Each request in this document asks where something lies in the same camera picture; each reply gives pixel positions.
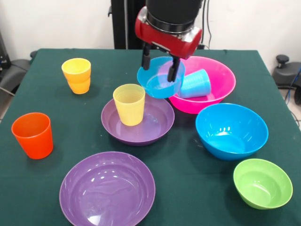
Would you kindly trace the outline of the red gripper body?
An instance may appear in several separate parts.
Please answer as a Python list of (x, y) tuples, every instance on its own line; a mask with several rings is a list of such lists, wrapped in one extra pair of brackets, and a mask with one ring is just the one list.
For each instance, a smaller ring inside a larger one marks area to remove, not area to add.
[(202, 29), (193, 26), (184, 34), (164, 33), (151, 26), (147, 15), (148, 10), (143, 7), (136, 18), (135, 33), (139, 39), (182, 59), (189, 58), (195, 52), (202, 37)]

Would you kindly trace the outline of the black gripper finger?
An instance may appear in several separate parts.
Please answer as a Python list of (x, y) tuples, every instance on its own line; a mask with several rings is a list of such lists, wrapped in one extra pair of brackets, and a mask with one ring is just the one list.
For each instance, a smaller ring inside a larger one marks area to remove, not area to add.
[(168, 77), (167, 81), (168, 82), (174, 82), (177, 76), (177, 71), (179, 68), (180, 64), (180, 58), (177, 56), (173, 56), (173, 64), (170, 66), (169, 71), (168, 71)]
[(143, 44), (142, 68), (144, 70), (148, 70), (150, 67), (150, 49), (151, 45), (149, 43)]

